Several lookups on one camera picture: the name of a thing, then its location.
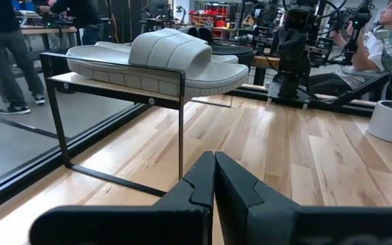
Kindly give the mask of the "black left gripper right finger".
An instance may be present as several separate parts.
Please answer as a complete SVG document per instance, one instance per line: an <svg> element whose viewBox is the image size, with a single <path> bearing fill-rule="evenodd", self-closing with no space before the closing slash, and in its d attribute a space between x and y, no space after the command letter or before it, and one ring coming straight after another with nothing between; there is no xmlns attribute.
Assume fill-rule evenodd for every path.
<svg viewBox="0 0 392 245"><path fill-rule="evenodd" d="M392 245L392 208L301 206L216 152L225 245Z"/></svg>

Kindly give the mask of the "red storage rack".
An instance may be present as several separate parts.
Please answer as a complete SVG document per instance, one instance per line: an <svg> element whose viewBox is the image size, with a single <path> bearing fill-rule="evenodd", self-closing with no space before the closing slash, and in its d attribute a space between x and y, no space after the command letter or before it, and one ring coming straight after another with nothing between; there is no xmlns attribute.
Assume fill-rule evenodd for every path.
<svg viewBox="0 0 392 245"><path fill-rule="evenodd" d="M211 30L214 39L226 39L229 13L230 4L227 2L195 0L191 6L189 23Z"/></svg>

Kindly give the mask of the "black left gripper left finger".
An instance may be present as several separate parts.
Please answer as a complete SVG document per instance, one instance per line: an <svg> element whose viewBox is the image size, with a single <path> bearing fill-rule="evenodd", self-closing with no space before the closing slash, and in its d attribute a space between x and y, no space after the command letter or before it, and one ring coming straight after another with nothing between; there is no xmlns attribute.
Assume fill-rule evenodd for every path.
<svg viewBox="0 0 392 245"><path fill-rule="evenodd" d="M204 152L151 206L59 206L35 219L30 245L211 245L216 159Z"/></svg>

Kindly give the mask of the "person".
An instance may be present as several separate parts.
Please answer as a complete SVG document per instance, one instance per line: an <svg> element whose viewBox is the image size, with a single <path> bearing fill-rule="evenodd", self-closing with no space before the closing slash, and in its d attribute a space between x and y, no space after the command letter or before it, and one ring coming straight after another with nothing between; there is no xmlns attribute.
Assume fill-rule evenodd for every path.
<svg viewBox="0 0 392 245"><path fill-rule="evenodd" d="M380 25L392 31L392 0L380 14ZM359 88L384 71L381 61L383 50L387 50L392 56L392 46L388 40L383 42L374 37L372 33L360 33L358 50L352 58L353 64L341 66L332 73L310 76L308 78L310 92L338 96Z"/></svg>
<svg viewBox="0 0 392 245"><path fill-rule="evenodd" d="M32 97L37 105L45 104L44 86L29 55L11 0L0 0L0 88L6 99L0 113L6 115L28 114L29 109L23 91L10 68L8 53L11 52L22 70Z"/></svg>
<svg viewBox="0 0 392 245"><path fill-rule="evenodd" d="M82 44L95 45L103 35L103 22L100 17L98 0L49 0L40 5L42 13L62 14L67 12L76 19L83 29Z"/></svg>

